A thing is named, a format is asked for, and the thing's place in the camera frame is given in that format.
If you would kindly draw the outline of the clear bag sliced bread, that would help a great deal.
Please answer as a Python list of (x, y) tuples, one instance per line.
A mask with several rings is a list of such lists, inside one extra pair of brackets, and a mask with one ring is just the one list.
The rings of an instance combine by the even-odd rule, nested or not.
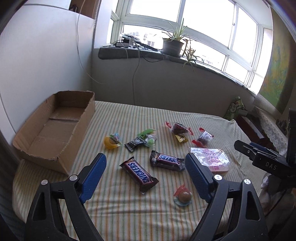
[(230, 170), (230, 160), (221, 149), (189, 148), (189, 152), (213, 174), (224, 176)]

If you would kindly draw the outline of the Snickers bar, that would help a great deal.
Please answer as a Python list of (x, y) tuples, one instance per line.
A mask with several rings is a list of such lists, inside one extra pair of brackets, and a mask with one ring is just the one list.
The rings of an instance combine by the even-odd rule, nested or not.
[(159, 183), (156, 177), (150, 175), (134, 157), (129, 158), (119, 165), (139, 186), (139, 191), (142, 194), (148, 192), (152, 187)]
[(185, 170), (185, 160), (174, 156), (151, 151), (149, 161), (153, 167), (161, 167), (172, 171), (182, 172)]

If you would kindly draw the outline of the brown ball candy red wrapper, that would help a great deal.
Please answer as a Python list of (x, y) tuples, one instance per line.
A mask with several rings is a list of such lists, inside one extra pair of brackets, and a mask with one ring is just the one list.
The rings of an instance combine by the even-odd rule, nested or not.
[(174, 193), (174, 202), (178, 206), (188, 206), (192, 201), (192, 192), (185, 186), (181, 185)]

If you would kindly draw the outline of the dark candy red wrapper small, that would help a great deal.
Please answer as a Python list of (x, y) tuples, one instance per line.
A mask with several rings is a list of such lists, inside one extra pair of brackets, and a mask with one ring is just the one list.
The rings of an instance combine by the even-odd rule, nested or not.
[(199, 131), (201, 133), (200, 136), (196, 140), (192, 140), (192, 143), (199, 148), (206, 148), (208, 142), (210, 142), (214, 136), (203, 128), (199, 128)]

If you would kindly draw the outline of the yellow candy packet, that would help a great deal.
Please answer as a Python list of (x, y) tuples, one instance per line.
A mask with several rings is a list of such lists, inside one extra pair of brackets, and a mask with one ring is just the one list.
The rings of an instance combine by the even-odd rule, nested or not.
[(185, 136), (175, 135), (179, 143), (186, 143), (188, 139)]

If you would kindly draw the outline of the yellow jelly cup snack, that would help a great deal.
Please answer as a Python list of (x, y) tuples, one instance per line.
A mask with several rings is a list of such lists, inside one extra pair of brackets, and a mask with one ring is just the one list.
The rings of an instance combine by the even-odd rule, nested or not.
[(112, 150), (115, 148), (118, 148), (119, 146), (122, 145), (122, 142), (120, 140), (119, 134), (118, 133), (114, 133), (111, 134), (109, 136), (106, 136), (103, 140), (104, 146), (108, 149), (108, 150)]

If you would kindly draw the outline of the dark candy red wrapper large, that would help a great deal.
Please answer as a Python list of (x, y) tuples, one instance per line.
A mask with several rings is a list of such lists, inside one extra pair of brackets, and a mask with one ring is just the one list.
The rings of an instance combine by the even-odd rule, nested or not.
[(171, 130), (174, 135), (182, 136), (184, 134), (189, 133), (190, 135), (194, 135), (191, 128), (182, 125), (181, 123), (174, 123), (171, 125), (168, 121), (166, 121), (166, 126)]

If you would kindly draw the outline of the black small candy packet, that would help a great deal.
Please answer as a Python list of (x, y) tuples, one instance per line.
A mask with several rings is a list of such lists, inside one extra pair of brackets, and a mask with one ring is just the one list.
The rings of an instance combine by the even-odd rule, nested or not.
[(126, 143), (125, 147), (129, 152), (133, 152), (138, 146), (144, 145), (146, 143), (146, 140), (144, 140), (142, 137), (136, 137), (135, 139)]

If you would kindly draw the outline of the green candy packet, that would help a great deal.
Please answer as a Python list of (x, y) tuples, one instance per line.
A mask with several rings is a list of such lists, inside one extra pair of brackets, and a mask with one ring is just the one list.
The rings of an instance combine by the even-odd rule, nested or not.
[(139, 133), (137, 136), (145, 139), (147, 135), (150, 135), (154, 132), (155, 130), (153, 128), (148, 128), (146, 130), (143, 130), (141, 133)]

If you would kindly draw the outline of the clear blue-green candy packet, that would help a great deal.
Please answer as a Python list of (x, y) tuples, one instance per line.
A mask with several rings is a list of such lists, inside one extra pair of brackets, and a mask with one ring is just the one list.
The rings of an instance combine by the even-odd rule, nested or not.
[(154, 148), (156, 140), (157, 137), (155, 135), (147, 135), (147, 137), (145, 138), (145, 146), (148, 148)]

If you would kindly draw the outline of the dark red wooden furniture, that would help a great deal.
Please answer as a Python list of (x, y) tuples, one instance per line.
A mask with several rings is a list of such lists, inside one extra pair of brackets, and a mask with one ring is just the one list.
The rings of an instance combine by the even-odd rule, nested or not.
[(247, 116), (238, 115), (235, 120), (252, 142), (276, 151), (275, 146), (264, 132), (258, 117), (251, 114), (247, 114)]

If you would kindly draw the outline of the white lace cloth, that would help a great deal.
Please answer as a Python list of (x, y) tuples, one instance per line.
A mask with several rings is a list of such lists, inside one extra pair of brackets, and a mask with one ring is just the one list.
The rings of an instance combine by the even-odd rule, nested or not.
[(282, 156), (286, 156), (288, 138), (276, 125), (276, 118), (280, 117), (280, 112), (261, 94), (255, 97), (253, 105), (252, 112), (259, 118), (265, 134), (275, 149)]

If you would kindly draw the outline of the green patterned bag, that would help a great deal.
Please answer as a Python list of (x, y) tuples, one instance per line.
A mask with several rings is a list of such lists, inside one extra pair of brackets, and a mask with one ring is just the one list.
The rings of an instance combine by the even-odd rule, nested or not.
[(231, 121), (238, 116), (238, 112), (240, 110), (245, 110), (245, 106), (242, 102), (242, 99), (237, 96), (234, 101), (231, 102), (229, 108), (227, 109), (226, 113), (224, 114), (224, 119)]

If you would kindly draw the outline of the striped table cloth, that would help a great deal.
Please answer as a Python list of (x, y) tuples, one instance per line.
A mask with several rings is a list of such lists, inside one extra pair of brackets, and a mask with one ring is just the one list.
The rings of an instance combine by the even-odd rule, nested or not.
[(146, 108), (96, 101), (95, 111), (85, 133), (71, 174), (79, 173), (98, 153), (106, 156), (106, 169), (85, 208), (104, 240), (188, 240), (197, 227), (206, 202), (199, 197), (187, 171), (153, 167), (151, 149), (125, 146), (108, 150), (103, 140), (117, 133), (122, 143), (152, 128), (156, 132), (154, 149), (184, 158), (199, 130), (214, 137), (209, 148), (221, 149), (230, 160), (224, 178), (240, 182), (251, 180), (260, 191), (264, 172), (252, 166), (247, 157), (234, 149), (234, 142), (249, 142), (236, 121), (214, 115)]

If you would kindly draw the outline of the brown cardboard box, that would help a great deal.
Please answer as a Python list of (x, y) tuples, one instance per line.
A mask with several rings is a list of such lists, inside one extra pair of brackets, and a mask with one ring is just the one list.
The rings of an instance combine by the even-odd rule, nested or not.
[(94, 92), (57, 92), (26, 120), (13, 147), (25, 160), (69, 174), (94, 112)]

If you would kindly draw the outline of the small trailing plant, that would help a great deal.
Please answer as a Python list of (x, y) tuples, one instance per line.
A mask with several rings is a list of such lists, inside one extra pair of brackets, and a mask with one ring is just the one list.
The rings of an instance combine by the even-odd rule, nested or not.
[(195, 55), (196, 50), (191, 47), (191, 40), (185, 39), (185, 47), (182, 53), (182, 58), (185, 58), (185, 62), (183, 63), (182, 67), (186, 65), (190, 65), (192, 70), (197, 67), (197, 63), (205, 63), (203, 58), (200, 56)]

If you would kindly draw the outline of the potted spider plant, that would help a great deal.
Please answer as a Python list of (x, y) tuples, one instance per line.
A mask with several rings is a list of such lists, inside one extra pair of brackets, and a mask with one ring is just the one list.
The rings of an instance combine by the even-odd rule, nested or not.
[(166, 35), (166, 38), (163, 38), (162, 53), (172, 57), (180, 58), (182, 57), (180, 52), (184, 45), (182, 40), (184, 40), (186, 37), (189, 37), (189, 35), (185, 33), (187, 26), (184, 25), (184, 18), (182, 18), (181, 23), (177, 26), (174, 26), (171, 23), (169, 24), (173, 28), (172, 32), (169, 32), (164, 28), (159, 28), (162, 33)]

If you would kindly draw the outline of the power adapter on sill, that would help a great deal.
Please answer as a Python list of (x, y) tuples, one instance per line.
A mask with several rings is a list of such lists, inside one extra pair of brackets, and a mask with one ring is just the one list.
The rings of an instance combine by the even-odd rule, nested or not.
[(116, 48), (129, 48), (131, 46), (135, 46), (140, 44), (141, 41), (135, 36), (128, 34), (121, 34), (120, 40), (113, 43)]

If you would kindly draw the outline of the yellow green wall painting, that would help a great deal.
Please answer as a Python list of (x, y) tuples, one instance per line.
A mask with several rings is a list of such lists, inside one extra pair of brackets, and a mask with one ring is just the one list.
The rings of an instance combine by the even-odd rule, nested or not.
[(272, 9), (273, 44), (271, 58), (257, 97), (278, 113), (283, 113), (292, 90), (288, 76), (294, 39), (285, 23)]

